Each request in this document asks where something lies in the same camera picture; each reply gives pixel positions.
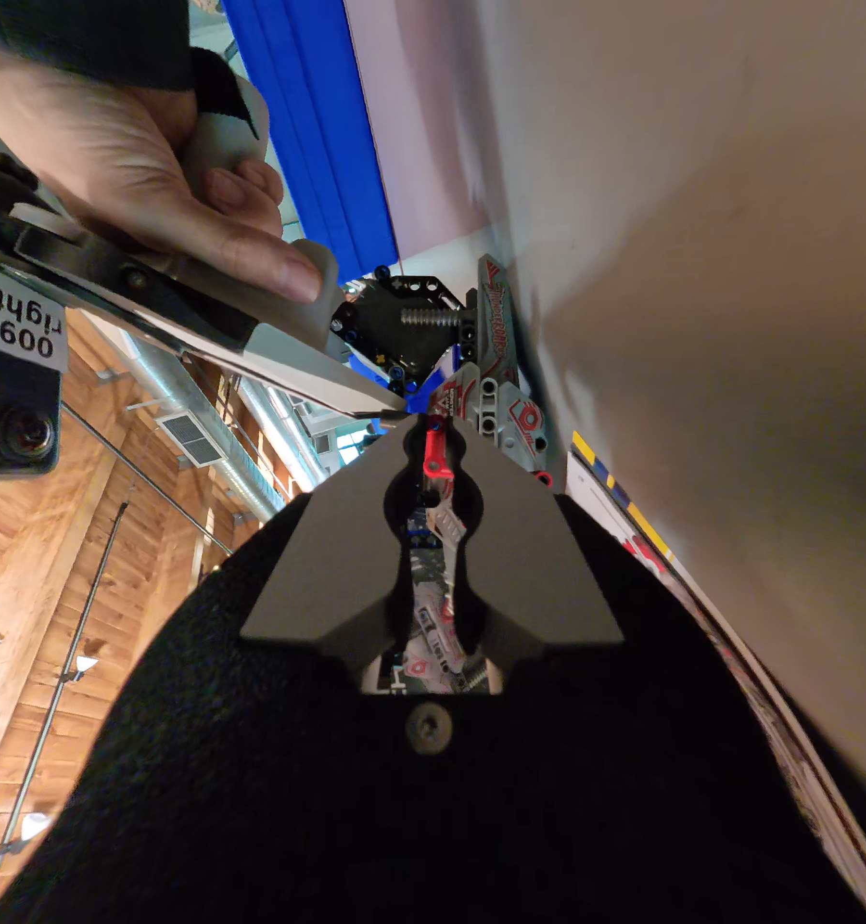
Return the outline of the red toy connector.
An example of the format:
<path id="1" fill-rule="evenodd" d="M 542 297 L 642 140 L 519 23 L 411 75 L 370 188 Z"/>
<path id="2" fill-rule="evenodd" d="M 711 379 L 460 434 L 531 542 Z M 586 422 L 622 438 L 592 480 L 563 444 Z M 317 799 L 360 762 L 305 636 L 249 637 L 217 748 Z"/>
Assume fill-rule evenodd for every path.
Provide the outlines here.
<path id="1" fill-rule="evenodd" d="M 450 464 L 449 424 L 445 418 L 427 418 L 423 473 L 427 479 L 451 481 L 454 471 Z"/>

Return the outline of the grey desk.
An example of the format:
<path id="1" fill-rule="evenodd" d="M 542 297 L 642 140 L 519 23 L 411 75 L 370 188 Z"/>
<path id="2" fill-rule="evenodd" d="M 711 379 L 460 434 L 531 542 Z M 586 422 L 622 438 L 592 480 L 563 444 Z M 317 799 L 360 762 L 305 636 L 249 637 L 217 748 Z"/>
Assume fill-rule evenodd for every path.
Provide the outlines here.
<path id="1" fill-rule="evenodd" d="M 577 431 L 866 832 L 866 2 L 346 2 L 403 256 Z"/>

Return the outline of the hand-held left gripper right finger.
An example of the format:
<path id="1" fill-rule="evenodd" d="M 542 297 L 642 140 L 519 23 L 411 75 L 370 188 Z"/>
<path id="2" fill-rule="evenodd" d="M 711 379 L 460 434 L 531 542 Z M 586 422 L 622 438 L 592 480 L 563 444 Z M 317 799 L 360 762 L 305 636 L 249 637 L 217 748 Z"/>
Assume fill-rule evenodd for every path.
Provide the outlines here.
<path id="1" fill-rule="evenodd" d="M 450 421 L 454 506 L 467 529 L 456 626 L 509 681 L 520 664 L 610 649 L 621 630 L 552 490 L 468 423 Z"/>

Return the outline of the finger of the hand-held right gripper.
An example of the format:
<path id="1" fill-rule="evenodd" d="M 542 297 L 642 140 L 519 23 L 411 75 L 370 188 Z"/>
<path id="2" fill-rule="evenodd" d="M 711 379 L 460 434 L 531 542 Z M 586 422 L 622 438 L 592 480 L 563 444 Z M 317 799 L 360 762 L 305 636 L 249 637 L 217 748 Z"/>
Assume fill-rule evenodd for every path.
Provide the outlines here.
<path id="1" fill-rule="evenodd" d="M 148 311 L 115 324 L 174 354 L 209 359 L 264 385 L 314 401 L 354 419 L 398 421 L 408 416 L 404 398 L 370 382 L 325 353 L 270 325 L 256 322 L 242 346 L 219 345 Z"/>
<path id="2" fill-rule="evenodd" d="M 265 323 L 240 355 L 242 369 L 266 385 L 344 415 L 406 415 L 406 402 L 325 353 Z"/>

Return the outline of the toy vehicle model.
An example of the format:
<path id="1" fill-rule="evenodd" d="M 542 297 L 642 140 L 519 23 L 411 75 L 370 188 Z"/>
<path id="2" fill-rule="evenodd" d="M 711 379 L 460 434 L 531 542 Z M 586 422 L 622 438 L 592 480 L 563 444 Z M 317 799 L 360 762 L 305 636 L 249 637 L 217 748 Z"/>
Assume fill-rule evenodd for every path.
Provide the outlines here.
<path id="1" fill-rule="evenodd" d="M 331 329 L 358 354 L 354 370 L 380 379 L 412 414 L 469 423 L 488 443 L 550 487 L 545 416 L 521 374 L 507 271 L 480 258 L 464 300 L 438 278 L 394 275 L 353 283 Z M 406 522 L 414 621 L 402 653 L 381 667 L 393 692 L 463 694 L 494 690 L 492 671 L 460 644 L 453 613 L 455 562 L 465 526 L 453 511 L 453 481 L 425 463 L 416 511 Z"/>

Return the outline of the blue plastic bin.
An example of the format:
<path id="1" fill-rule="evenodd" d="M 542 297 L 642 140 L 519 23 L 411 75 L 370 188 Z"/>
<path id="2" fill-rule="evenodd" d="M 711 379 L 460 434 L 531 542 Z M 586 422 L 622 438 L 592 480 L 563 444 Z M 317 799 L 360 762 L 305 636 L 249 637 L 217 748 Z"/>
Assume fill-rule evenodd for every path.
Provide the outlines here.
<path id="1" fill-rule="evenodd" d="M 399 260 L 343 1 L 223 3 L 303 236 L 339 281 Z"/>

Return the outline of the instruction booklet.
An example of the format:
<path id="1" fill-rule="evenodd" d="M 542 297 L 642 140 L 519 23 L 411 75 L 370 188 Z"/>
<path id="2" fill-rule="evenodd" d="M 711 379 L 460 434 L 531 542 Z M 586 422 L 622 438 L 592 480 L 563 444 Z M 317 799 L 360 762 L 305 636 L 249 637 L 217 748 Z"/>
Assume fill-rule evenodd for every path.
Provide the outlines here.
<path id="1" fill-rule="evenodd" d="M 712 604 L 584 437 L 574 432 L 566 494 L 694 618 L 747 699 L 800 815 L 866 907 L 866 833 L 780 685 Z"/>

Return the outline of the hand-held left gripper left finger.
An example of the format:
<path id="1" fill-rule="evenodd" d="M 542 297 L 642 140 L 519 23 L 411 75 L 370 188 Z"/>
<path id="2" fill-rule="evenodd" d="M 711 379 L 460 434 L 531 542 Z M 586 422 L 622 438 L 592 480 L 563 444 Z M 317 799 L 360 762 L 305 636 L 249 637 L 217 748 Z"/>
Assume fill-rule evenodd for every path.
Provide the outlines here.
<path id="1" fill-rule="evenodd" d="M 337 659 L 354 675 L 402 652 L 422 460 L 423 420 L 407 418 L 313 491 L 241 637 Z"/>

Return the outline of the silver ventilation duct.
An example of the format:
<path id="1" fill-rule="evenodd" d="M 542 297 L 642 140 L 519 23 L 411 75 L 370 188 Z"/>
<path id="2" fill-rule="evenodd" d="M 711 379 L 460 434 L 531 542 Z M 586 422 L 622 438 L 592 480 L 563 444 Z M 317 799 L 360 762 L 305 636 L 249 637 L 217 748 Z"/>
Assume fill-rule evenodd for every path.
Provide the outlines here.
<path id="1" fill-rule="evenodd" d="M 242 504 L 262 522 L 286 505 L 227 424 L 171 353 L 118 331 L 116 350 L 136 381 L 156 400 L 156 419 L 196 468 L 214 468 Z"/>
<path id="2" fill-rule="evenodd" d="M 243 376 L 243 403 L 302 491 L 314 491 L 329 475 L 285 392 Z"/>

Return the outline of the person's right forearm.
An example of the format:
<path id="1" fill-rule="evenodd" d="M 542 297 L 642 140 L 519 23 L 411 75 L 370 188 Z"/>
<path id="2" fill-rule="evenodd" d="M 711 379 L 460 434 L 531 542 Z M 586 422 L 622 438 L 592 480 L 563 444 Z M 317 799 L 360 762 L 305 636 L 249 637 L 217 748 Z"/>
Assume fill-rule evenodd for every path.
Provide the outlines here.
<path id="1" fill-rule="evenodd" d="M 0 1 L 0 52 L 103 83 L 195 87 L 186 1 Z"/>

